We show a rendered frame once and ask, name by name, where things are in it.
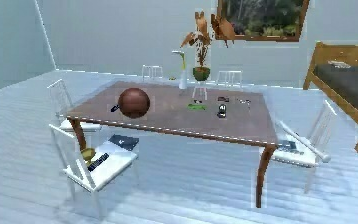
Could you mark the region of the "brown-leaved house plant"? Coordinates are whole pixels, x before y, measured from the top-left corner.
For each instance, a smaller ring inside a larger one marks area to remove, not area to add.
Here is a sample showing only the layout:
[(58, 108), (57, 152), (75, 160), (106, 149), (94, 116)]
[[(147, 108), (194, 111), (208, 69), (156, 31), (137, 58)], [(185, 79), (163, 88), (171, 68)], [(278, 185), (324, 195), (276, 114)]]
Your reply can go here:
[(189, 32), (180, 47), (186, 45), (196, 46), (198, 65), (192, 69), (192, 74), (196, 81), (206, 81), (211, 71), (210, 68), (205, 65), (205, 61), (212, 40), (219, 38), (225, 42), (225, 45), (228, 45), (228, 41), (235, 41), (235, 31), (233, 25), (226, 18), (215, 14), (212, 14), (210, 19), (213, 33), (208, 31), (208, 23), (203, 11), (195, 12), (194, 19), (196, 31)]

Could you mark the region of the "white chair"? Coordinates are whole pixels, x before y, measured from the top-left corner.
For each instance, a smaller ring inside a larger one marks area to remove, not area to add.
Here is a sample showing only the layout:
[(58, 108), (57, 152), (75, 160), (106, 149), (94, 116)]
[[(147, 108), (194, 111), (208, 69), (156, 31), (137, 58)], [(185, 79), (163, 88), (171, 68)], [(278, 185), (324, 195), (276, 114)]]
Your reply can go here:
[(241, 70), (219, 71), (216, 84), (229, 87), (241, 87), (243, 84), (243, 72)]
[(163, 76), (163, 68), (158, 65), (143, 65), (141, 74), (143, 80), (146, 78), (160, 78)]
[(55, 117), (59, 122), (59, 127), (66, 132), (73, 132), (72, 125), (67, 119), (67, 112), (73, 108), (71, 96), (62, 79), (50, 84), (47, 89), (55, 110)]
[(284, 121), (278, 120), (276, 126), (281, 134), (279, 147), (271, 159), (273, 161), (305, 167), (310, 170), (304, 187), (307, 194), (311, 188), (315, 172), (320, 163), (328, 163), (331, 156), (326, 146), (331, 137), (331, 131), (336, 122), (337, 113), (331, 104), (324, 100), (315, 120), (312, 122), (307, 136), (302, 136), (292, 130)]
[[(82, 187), (92, 196), (98, 216), (102, 218), (103, 209), (99, 202), (99, 192), (112, 180), (121, 176), (129, 167), (134, 168), (135, 176), (139, 178), (135, 164), (138, 154), (134, 151), (123, 149), (112, 142), (105, 141), (94, 148), (96, 154), (90, 162), (87, 162), (82, 157), (76, 136), (52, 124), (49, 125), (49, 128), (53, 146), (62, 164), (61, 172), (66, 176), (72, 198), (75, 198), (75, 186)], [(104, 153), (108, 153), (109, 158), (95, 170), (89, 172), (87, 167)]]

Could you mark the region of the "olive green bowl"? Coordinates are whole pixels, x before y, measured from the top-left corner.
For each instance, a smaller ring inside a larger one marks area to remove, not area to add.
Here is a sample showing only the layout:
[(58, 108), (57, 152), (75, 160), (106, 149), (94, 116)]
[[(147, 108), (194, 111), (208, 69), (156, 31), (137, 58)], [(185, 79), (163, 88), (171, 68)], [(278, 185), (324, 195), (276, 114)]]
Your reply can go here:
[(81, 151), (81, 154), (85, 161), (90, 162), (92, 158), (95, 156), (96, 151), (94, 148), (86, 148)]

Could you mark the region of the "white vase with flower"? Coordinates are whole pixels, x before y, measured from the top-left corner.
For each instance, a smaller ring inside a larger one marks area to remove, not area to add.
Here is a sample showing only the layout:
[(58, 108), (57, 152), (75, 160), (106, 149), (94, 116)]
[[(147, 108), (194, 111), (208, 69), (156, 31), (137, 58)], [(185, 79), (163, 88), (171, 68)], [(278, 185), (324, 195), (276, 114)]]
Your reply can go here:
[(179, 89), (185, 90), (187, 89), (187, 72), (186, 72), (186, 61), (185, 61), (185, 53), (179, 50), (173, 50), (173, 54), (177, 54), (182, 59), (182, 72), (180, 76)]

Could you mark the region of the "small white stand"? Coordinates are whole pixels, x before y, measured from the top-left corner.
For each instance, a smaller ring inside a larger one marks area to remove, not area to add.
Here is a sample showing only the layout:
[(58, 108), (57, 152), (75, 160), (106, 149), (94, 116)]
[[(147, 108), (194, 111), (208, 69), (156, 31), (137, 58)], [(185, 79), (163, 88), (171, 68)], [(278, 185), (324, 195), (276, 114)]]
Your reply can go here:
[(207, 87), (206, 87), (205, 81), (198, 81), (195, 84), (193, 92), (192, 92), (192, 98), (195, 99), (197, 95), (202, 97), (204, 100), (208, 99), (208, 92), (207, 92)]

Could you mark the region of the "brown ball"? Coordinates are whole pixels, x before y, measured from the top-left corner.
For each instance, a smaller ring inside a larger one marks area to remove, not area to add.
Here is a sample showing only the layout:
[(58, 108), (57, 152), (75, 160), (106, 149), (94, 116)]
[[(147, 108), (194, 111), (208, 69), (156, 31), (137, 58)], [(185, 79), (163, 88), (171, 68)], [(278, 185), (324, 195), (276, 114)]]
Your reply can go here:
[(150, 98), (140, 88), (128, 88), (120, 94), (118, 105), (124, 116), (130, 119), (137, 119), (143, 117), (148, 112)]

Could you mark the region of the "wooden bed with dark mattress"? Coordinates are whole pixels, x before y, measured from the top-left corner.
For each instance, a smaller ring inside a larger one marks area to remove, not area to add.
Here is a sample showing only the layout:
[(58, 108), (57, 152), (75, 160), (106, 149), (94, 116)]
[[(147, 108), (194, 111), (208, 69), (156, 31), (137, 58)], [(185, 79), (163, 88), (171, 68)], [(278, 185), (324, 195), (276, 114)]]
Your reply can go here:
[(303, 89), (308, 90), (310, 83), (358, 124), (358, 45), (317, 42)]

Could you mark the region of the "brown wooden dining table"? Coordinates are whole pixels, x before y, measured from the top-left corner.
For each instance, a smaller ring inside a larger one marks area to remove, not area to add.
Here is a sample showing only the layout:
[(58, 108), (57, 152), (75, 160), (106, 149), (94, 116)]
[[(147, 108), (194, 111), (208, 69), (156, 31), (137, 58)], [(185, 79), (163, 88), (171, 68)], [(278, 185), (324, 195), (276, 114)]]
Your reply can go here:
[[(120, 94), (128, 88), (140, 88), (150, 98), (150, 108), (141, 118), (130, 119), (120, 109), (110, 112), (118, 105)], [(70, 109), (67, 119), (81, 147), (86, 144), (82, 122), (262, 147), (256, 184), (256, 206), (260, 207), (264, 176), (278, 147), (264, 96), (238, 90), (209, 89), (207, 92), (208, 99), (203, 100), (206, 110), (190, 110), (187, 105), (192, 96), (173, 85), (117, 81)], [(218, 101), (218, 97), (228, 97), (229, 102)], [(251, 108), (237, 99), (249, 99)], [(225, 118), (217, 116), (220, 104), (226, 105)]]

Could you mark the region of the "wooden framed window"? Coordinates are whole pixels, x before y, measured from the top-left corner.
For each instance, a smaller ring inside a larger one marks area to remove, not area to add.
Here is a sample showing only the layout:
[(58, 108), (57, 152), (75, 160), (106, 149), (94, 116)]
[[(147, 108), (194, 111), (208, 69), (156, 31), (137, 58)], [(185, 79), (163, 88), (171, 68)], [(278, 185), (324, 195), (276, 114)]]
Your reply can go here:
[(310, 0), (217, 0), (236, 40), (298, 42)]

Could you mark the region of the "black remote control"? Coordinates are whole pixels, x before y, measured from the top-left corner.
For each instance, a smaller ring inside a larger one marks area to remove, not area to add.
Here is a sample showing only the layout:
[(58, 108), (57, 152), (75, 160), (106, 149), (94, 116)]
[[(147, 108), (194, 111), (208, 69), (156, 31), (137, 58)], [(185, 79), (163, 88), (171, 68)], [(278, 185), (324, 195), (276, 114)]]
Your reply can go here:
[(100, 164), (102, 164), (105, 160), (107, 160), (109, 158), (109, 154), (108, 153), (104, 153), (103, 155), (101, 155), (97, 160), (95, 160), (94, 162), (92, 162), (88, 167), (88, 171), (91, 172), (93, 170), (95, 170)]

